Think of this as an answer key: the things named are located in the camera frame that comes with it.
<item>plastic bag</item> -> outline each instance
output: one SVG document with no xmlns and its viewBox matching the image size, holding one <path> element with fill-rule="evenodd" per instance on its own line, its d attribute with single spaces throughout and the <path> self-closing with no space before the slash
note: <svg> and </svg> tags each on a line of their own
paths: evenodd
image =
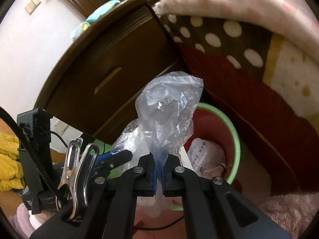
<svg viewBox="0 0 319 239">
<path fill-rule="evenodd" d="M 203 90 L 203 80 L 185 72 L 171 72 L 149 82 L 135 101 L 140 123 L 158 172 L 168 154 L 193 134 L 192 116 Z"/>
<path fill-rule="evenodd" d="M 156 195 L 153 197 L 138 197 L 136 206 L 149 217 L 159 217 L 160 213 L 168 209 L 171 204 L 172 198 L 163 196 L 162 185 L 157 180 Z"/>
<path fill-rule="evenodd" d="M 126 126 L 113 147 L 115 148 L 115 150 L 112 150 L 113 153 L 126 149 L 130 150 L 133 154 L 131 161 L 124 164 L 123 170 L 120 171 L 121 174 L 124 171 L 137 166 L 139 158 L 150 153 L 145 141 L 143 125 L 140 123 L 139 119 L 131 121 Z"/>
</svg>

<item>light switch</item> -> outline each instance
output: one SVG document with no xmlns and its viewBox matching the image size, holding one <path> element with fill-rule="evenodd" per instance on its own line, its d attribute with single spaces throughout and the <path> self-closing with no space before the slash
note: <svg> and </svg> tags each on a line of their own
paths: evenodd
<svg viewBox="0 0 319 239">
<path fill-rule="evenodd" d="M 28 2 L 26 6 L 28 14 L 31 14 L 40 3 L 40 0 L 31 0 L 30 2 Z"/>
</svg>

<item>white wall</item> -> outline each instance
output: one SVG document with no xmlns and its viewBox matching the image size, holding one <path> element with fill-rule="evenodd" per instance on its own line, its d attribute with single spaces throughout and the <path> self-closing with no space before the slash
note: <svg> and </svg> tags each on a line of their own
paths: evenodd
<svg viewBox="0 0 319 239">
<path fill-rule="evenodd" d="M 85 18 L 68 0 L 16 0 L 0 24 L 0 105 L 16 119 L 33 108 L 59 58 L 71 45 L 70 32 Z"/>
</svg>

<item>drawer handle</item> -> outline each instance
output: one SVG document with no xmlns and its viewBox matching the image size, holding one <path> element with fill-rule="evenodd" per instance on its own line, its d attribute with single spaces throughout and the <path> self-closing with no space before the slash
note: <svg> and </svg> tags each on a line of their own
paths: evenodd
<svg viewBox="0 0 319 239">
<path fill-rule="evenodd" d="M 98 92 L 114 77 L 118 72 L 122 70 L 121 67 L 115 68 L 110 74 L 108 74 L 102 82 L 95 88 L 94 95 L 97 95 Z"/>
</svg>

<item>red fabric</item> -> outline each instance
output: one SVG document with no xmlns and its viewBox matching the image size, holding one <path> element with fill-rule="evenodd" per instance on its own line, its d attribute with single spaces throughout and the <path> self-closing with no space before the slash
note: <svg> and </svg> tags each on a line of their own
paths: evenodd
<svg viewBox="0 0 319 239">
<path fill-rule="evenodd" d="M 205 89 L 228 104 L 269 141 L 291 166 L 301 188 L 318 188 L 315 177 L 319 166 L 319 139 L 308 121 L 297 117 L 275 91 L 243 70 L 235 69 L 227 59 L 178 45 L 189 69 L 204 80 Z"/>
<path fill-rule="evenodd" d="M 292 191 L 298 191 L 300 186 L 296 175 L 293 170 L 285 164 L 279 153 L 274 151 L 274 149 L 255 132 L 249 123 L 240 118 L 225 102 L 213 94 L 211 94 L 211 96 L 214 98 L 216 106 L 232 120 L 240 137 L 246 142 L 256 159 L 269 173 L 272 180 L 272 195 L 288 194 Z"/>
</svg>

